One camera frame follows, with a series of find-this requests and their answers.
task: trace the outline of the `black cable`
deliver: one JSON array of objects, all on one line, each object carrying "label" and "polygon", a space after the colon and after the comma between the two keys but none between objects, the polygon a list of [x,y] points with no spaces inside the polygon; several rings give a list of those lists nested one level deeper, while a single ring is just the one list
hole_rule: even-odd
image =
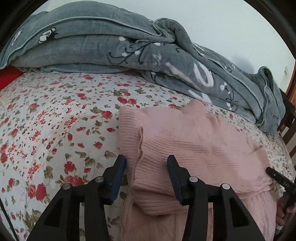
[{"label": "black cable", "polygon": [[5,218],[7,219],[8,223],[9,223],[9,227],[11,228],[11,230],[12,230],[12,232],[13,232],[13,235],[14,235],[14,237],[15,237],[15,240],[16,240],[16,241],[20,241],[19,238],[18,238],[18,236],[17,236],[17,234],[16,234],[16,232],[15,232],[15,229],[14,229],[14,227],[13,227],[11,221],[10,221],[10,218],[9,218],[9,216],[8,216],[8,214],[7,214],[6,210],[5,210],[5,208],[4,208],[4,205],[3,205],[3,202],[2,202],[2,200],[1,200],[1,198],[0,198],[0,208],[2,209]]}]

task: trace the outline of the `white wall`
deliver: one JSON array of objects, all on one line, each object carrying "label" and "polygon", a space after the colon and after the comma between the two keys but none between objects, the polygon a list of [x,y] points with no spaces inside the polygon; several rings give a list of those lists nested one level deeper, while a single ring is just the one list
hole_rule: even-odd
[{"label": "white wall", "polygon": [[[53,10],[75,0],[50,0]],[[156,20],[166,17],[181,23],[192,41],[225,56],[248,73],[261,66],[271,69],[286,91],[295,64],[288,47],[274,28],[243,0],[100,0]]]},{"label": "white wall", "polygon": [[50,0],[44,3],[41,7],[39,7],[35,12],[33,12],[33,14],[38,14],[43,11],[48,11],[49,4],[50,4]]}]

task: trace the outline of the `gray blanket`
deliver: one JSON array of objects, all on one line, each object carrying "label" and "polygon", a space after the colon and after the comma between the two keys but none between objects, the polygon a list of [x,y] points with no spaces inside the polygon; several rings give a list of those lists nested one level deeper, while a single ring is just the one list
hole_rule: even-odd
[{"label": "gray blanket", "polygon": [[29,17],[0,53],[0,69],[9,64],[88,73],[137,69],[151,83],[233,111],[272,134],[285,114],[267,67],[245,73],[193,43],[172,19],[152,21],[93,1]]}]

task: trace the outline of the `metal screw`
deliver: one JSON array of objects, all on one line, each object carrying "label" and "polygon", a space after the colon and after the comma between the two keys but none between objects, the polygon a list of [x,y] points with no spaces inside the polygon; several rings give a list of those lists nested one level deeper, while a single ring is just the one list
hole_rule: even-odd
[{"label": "metal screw", "polygon": [[67,190],[71,187],[71,184],[70,183],[66,183],[63,185],[63,189]]},{"label": "metal screw", "polygon": [[225,190],[229,190],[230,189],[230,186],[227,183],[223,183],[222,184],[222,188],[224,188]]},{"label": "metal screw", "polygon": [[189,181],[192,183],[196,183],[198,181],[197,177],[189,177]]},{"label": "metal screw", "polygon": [[104,178],[103,178],[103,177],[97,177],[97,178],[95,179],[95,181],[96,181],[96,183],[101,183],[101,182],[104,181]]}]

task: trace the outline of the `folded blanket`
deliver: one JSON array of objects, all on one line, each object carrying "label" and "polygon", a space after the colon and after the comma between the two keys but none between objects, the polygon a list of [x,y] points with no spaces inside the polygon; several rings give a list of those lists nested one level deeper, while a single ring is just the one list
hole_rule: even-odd
[{"label": "folded blanket", "polygon": [[73,72],[138,69],[147,81],[231,110],[263,132],[275,133],[285,114],[268,68],[247,74],[192,43],[172,19],[152,21],[98,2],[69,3],[28,18],[0,53],[0,69],[8,64]]},{"label": "folded blanket", "polygon": [[[230,184],[265,238],[272,239],[276,202],[269,193],[272,181],[265,173],[269,161],[264,147],[221,116],[206,113],[196,100],[182,110],[121,107],[119,121],[119,147],[128,161],[129,184],[124,240],[181,240],[187,209],[175,199],[166,169],[172,154],[205,183]],[[208,240],[212,222],[209,218]]]}]

